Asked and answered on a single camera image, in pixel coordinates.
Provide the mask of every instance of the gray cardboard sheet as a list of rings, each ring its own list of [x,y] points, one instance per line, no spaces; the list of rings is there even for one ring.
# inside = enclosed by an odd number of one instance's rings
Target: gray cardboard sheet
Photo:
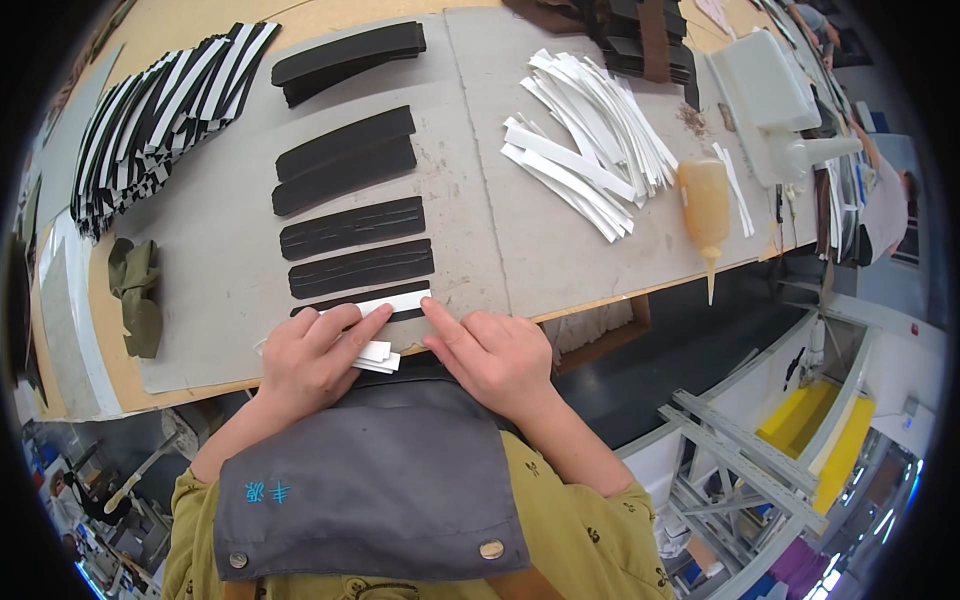
[[[149,393],[238,381],[262,374],[253,347],[287,318],[295,300],[287,272],[294,264],[396,241],[429,237],[435,298],[458,316],[485,308],[510,312],[473,130],[444,16],[423,24],[427,51],[350,78],[289,109],[270,71],[281,59],[333,39],[381,27],[373,23],[308,40],[268,54],[253,81],[242,116],[174,166],[166,187],[135,204],[116,222],[118,237],[156,240],[162,271],[158,304],[164,331],[157,358],[138,360]],[[271,192],[276,158],[318,135],[384,110],[410,105],[417,132],[415,172],[356,194],[277,217]],[[349,208],[423,196],[426,232],[297,262],[280,254],[285,226]],[[350,290],[350,293],[392,284]],[[377,339],[394,351],[419,342],[426,319],[388,324]]]
[[[97,101],[104,91],[104,84],[122,48],[123,44],[114,48],[90,77],[74,90],[69,104],[63,109],[63,114],[43,148],[40,157],[43,185],[36,201],[37,232],[70,206],[77,156],[80,155],[80,143],[84,138],[86,124],[93,116]]]
[[[503,8],[449,9],[444,12],[467,94],[470,119],[479,145],[490,196],[496,238],[502,253],[510,305],[515,315],[536,317],[601,299],[614,298],[668,281],[702,274],[706,266],[686,236],[680,190],[661,191],[635,216],[633,235],[613,244],[563,200],[500,154],[508,116],[522,112],[551,139],[575,150],[572,139],[547,108],[519,85],[530,75],[527,61],[540,48],[551,54],[587,55],[603,64],[599,48],[586,36],[552,36]],[[756,234],[744,238],[731,196],[731,233],[717,260],[722,268],[756,258],[773,231],[773,192],[748,171],[736,133],[728,132],[717,108],[720,93],[703,56],[697,59],[701,106],[709,134],[698,139],[678,118],[684,92],[675,84],[631,78],[637,103],[677,160],[714,156],[713,141],[728,149],[750,209]],[[784,207],[787,244],[793,242]],[[801,211],[801,240],[815,237],[813,211]]]
[[[416,59],[378,66],[293,109],[286,107],[282,90],[270,85],[270,70],[278,60],[409,19],[423,24],[427,42],[427,51]],[[268,54],[242,117],[191,150],[160,193],[135,204],[116,222],[117,236],[134,243],[154,239],[159,246],[157,301],[164,333],[157,358],[138,361],[145,390],[159,393],[260,376],[254,345],[294,306],[328,298],[295,300],[287,282],[290,267],[385,245],[291,263],[280,254],[280,230],[357,206],[423,196],[426,232],[414,238],[431,239],[433,295],[458,317],[480,308],[543,316],[701,276],[705,265],[686,236],[678,190],[660,192],[642,209],[628,207],[635,215],[634,234],[609,244],[553,192],[499,153],[502,123],[518,111],[552,139],[573,148],[546,108],[519,85],[530,72],[528,59],[540,48],[586,54],[602,63],[599,49],[585,36],[551,36],[504,8],[451,9],[381,21]],[[756,235],[743,237],[731,201],[731,234],[718,260],[722,268],[754,259],[768,248],[775,235],[770,227],[773,198],[749,179],[737,136],[724,129],[716,106],[720,95],[702,56],[697,55],[697,66],[709,128],[704,139],[678,118],[683,102],[679,86],[638,80],[632,85],[641,109],[678,160],[712,156],[709,145],[714,140],[733,157]],[[273,214],[274,164],[280,154],[405,104],[417,125],[411,136],[418,159],[414,173],[299,214]],[[813,210],[800,213],[798,237],[813,239]],[[788,212],[785,215],[786,242],[792,245]],[[393,283],[350,293],[389,285]],[[399,351],[429,331],[425,319],[414,319],[388,324],[378,339],[392,342]]]
[[[77,328],[73,323],[64,245],[58,246],[40,287],[40,311],[43,314],[41,333],[47,338],[50,363],[67,415],[78,420],[99,415],[101,407],[86,372]]]

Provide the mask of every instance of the black strip stack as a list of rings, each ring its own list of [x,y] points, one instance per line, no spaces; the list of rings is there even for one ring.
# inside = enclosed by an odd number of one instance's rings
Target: black strip stack
[[[414,59],[426,50],[423,26],[397,23],[304,50],[274,65],[271,83],[283,87],[293,108],[316,94],[391,60]]]
[[[343,126],[283,153],[276,160],[280,185],[274,189],[274,213],[290,214],[414,169],[417,159],[410,135],[416,131],[410,107],[404,106]],[[280,232],[280,251],[287,260],[300,260],[424,231],[423,198],[414,196],[287,226]],[[420,239],[297,265],[290,269],[290,293],[294,298],[307,299],[433,272],[430,240]],[[417,281],[310,306],[327,310],[337,304],[386,299],[429,287],[429,281]],[[295,308],[291,316],[303,308]],[[419,309],[401,311],[391,321],[422,314]]]
[[[86,126],[70,202],[82,235],[99,240],[117,214],[163,187],[184,153],[240,116],[279,29],[236,23],[104,94]]]
[[[607,68],[624,75],[643,77],[643,39],[636,11],[637,0],[610,0],[610,21],[595,39],[603,49]],[[696,85],[693,53],[684,46],[686,19],[680,15],[678,0],[663,0],[663,18],[670,55],[670,80]]]

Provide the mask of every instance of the hand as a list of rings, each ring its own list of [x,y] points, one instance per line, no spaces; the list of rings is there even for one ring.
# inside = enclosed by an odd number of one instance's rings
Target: hand
[[[350,365],[393,312],[383,304],[361,320],[356,304],[341,304],[322,316],[304,308],[267,338],[256,399],[290,422],[328,408],[353,385],[360,370]]]
[[[564,403],[550,383],[550,343],[531,321],[478,310],[459,324],[432,298],[420,307],[439,334],[423,344],[478,402],[521,428]]]

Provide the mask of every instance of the olive green shirt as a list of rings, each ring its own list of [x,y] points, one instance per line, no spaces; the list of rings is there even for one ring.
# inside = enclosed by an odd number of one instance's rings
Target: olive green shirt
[[[500,433],[530,558],[565,600],[674,600],[654,541],[650,495],[640,484],[609,498],[587,486],[564,484],[537,452],[513,434]],[[177,479],[164,600],[223,597],[213,561],[217,488],[218,482],[200,483],[189,469]],[[268,600],[498,599],[486,580],[293,574],[267,577],[263,587],[266,595],[260,597]]]

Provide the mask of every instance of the glue bottle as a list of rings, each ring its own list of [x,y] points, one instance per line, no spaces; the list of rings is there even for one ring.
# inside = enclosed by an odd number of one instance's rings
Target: glue bottle
[[[727,169],[716,158],[685,160],[677,168],[684,202],[684,222],[690,238],[707,262],[707,304],[713,305],[713,277],[720,244],[730,234]]]

